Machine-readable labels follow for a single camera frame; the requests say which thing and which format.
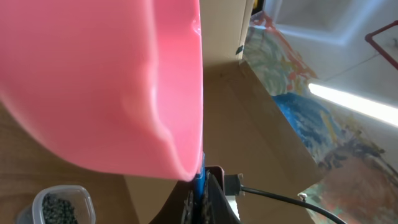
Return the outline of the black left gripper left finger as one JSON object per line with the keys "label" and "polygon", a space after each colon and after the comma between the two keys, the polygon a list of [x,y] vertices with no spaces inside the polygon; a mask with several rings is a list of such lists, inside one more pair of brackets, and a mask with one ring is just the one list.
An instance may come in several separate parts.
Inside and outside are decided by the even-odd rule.
{"label": "black left gripper left finger", "polygon": [[192,213],[192,183],[178,181],[159,213],[149,224],[191,223]]}

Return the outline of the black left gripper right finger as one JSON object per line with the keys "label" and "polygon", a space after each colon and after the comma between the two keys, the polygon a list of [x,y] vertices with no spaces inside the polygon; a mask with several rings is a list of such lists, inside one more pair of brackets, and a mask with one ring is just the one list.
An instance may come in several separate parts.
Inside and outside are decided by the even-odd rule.
{"label": "black left gripper right finger", "polygon": [[203,224],[240,224],[217,179],[210,172],[206,173],[201,222]]}

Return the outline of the pink scoop blue handle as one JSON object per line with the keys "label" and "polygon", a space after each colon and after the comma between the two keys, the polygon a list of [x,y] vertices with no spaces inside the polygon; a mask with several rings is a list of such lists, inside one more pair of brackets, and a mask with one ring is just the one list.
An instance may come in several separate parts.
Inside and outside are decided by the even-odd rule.
{"label": "pink scoop blue handle", "polygon": [[197,0],[2,0],[1,101],[82,168],[191,181],[202,166]]}

